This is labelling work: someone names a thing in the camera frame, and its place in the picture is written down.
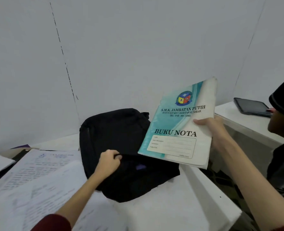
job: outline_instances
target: teal and white notebook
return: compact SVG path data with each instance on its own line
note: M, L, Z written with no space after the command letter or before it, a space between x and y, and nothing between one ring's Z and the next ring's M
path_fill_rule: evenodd
M213 77L165 94L138 153L207 168L212 136L193 119L214 117L216 93Z

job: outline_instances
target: tablet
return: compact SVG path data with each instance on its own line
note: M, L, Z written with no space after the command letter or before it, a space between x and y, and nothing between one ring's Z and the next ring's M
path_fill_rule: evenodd
M242 114L271 117L272 112L265 103L256 100L234 98L234 102Z

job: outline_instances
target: white table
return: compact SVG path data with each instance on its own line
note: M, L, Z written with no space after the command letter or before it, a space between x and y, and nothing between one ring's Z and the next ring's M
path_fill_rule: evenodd
M268 131L268 117L242 114L234 102L219 105L214 112L224 119L225 125L268 147L276 148L284 143L283 137Z
M32 147L78 150L78 140L76 134ZM110 200L128 217L130 231L227 231L231 228L241 210L198 168L181 165L180 172L180 176L132 201L117 203ZM196 209L196 214L192 215L192 208Z

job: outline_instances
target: white wall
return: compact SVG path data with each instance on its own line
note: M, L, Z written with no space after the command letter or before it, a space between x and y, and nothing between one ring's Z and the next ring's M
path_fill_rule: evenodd
M152 118L164 90L216 76L232 100L264 0L51 0L80 121Z
M0 151L78 128L49 2L0 0Z
M284 82L284 0L266 0L234 97L270 105L271 93Z

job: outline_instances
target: hand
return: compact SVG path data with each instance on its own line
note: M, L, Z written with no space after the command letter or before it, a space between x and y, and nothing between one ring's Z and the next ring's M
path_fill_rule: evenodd
M101 177L103 180L109 177L121 164L121 155L117 155L117 150L106 150L100 155L98 165L95 169L94 174Z
M215 116L215 118L194 119L193 122L197 125L206 125L209 128L212 133L212 145L220 153L224 153L226 147L230 144L236 144L225 129L221 117Z

